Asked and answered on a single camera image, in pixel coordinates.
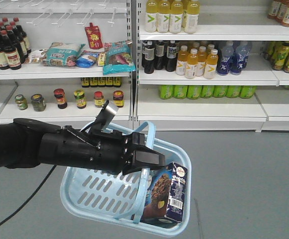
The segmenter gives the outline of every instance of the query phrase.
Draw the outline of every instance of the black cable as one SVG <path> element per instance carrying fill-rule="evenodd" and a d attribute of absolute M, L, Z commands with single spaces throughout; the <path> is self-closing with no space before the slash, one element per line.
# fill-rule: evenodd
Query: black cable
<path fill-rule="evenodd" d="M 54 165 L 50 171 L 48 172 L 48 174 L 45 176 L 45 178 L 43 179 L 43 181 L 39 184 L 39 186 L 36 188 L 36 190 L 29 196 L 29 198 L 27 198 L 27 200 L 19 207 L 16 209 L 15 212 L 13 212 L 12 214 L 10 214 L 7 218 L 5 218 L 3 221 L 0 222 L 0 226 L 3 225 L 4 223 L 6 223 L 9 219 L 11 219 L 12 217 L 14 217 L 23 207 L 26 206 L 26 204 L 37 194 L 37 192 L 39 191 L 39 189 L 44 185 L 44 183 L 47 181 L 47 179 L 49 178 L 49 176 L 51 175 L 51 173 L 55 170 L 56 165 Z"/>

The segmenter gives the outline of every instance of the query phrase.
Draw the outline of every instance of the robotic arm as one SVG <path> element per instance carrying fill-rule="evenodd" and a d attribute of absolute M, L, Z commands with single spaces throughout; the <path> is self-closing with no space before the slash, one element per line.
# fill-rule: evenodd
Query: robotic arm
<path fill-rule="evenodd" d="M 83 129 L 33 119 L 0 124 L 0 167 L 31 168 L 40 163 L 102 170 L 123 175 L 165 165 L 165 156 L 145 146 L 145 135 L 104 132 L 118 107 L 107 101 Z"/>

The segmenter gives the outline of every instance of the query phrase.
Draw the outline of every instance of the red pouch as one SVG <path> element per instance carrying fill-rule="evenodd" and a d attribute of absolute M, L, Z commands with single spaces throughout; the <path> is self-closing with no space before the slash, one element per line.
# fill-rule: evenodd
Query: red pouch
<path fill-rule="evenodd" d="M 101 33 L 98 26 L 94 26 L 90 22 L 90 26 L 85 27 L 89 48 L 100 49 L 102 48 Z"/>

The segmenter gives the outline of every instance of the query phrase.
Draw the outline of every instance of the shopping basket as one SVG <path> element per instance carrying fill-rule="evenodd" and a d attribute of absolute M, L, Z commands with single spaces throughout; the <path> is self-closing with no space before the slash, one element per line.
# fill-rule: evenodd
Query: shopping basket
<path fill-rule="evenodd" d="M 182 223 L 164 228 L 140 222 L 148 187 L 148 168 L 127 175 L 111 175 L 98 170 L 68 167 L 61 183 L 60 196 L 71 214 L 163 237 L 176 236 L 186 228 L 191 203 L 190 158 L 180 147 L 156 139 L 155 126 L 151 122 L 144 122 L 135 131 L 140 132 L 147 126 L 146 146 L 164 154 L 167 164 L 175 161 L 188 169 Z M 110 123 L 107 129 L 115 129 L 123 134 L 133 132 L 114 123 Z"/>

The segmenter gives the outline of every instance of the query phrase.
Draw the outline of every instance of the floor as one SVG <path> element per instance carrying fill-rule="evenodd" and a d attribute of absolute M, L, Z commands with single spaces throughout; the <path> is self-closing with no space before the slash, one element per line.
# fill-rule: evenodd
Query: floor
<path fill-rule="evenodd" d="M 289 239 L 289 133 L 157 132 L 156 137 L 179 145 L 192 161 L 191 217 L 177 238 Z M 50 168 L 0 168 L 0 221 Z M 58 166 L 32 201 L 0 227 L 0 239 L 162 238 L 69 214 L 59 196 L 65 169 Z"/>

